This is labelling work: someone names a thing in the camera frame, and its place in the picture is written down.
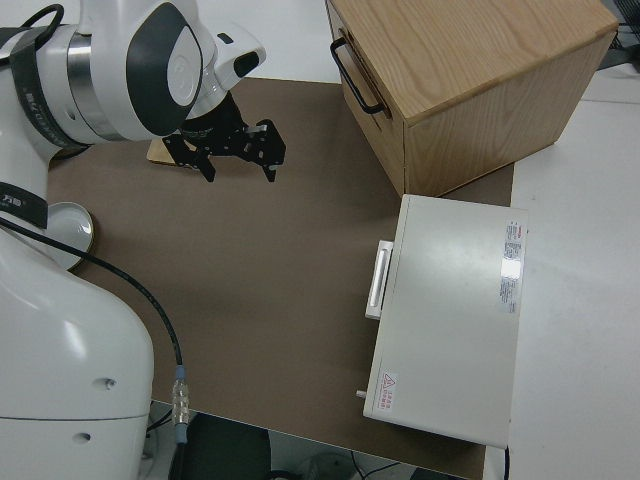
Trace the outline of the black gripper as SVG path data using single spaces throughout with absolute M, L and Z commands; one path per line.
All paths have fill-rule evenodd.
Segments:
M 210 112 L 186 120 L 177 133 L 162 142 L 178 166 L 198 170 L 208 182 L 216 175 L 209 158 L 234 156 L 259 165 L 273 183 L 286 152 L 274 123 L 264 119 L 249 126 L 232 97 L 225 97 Z

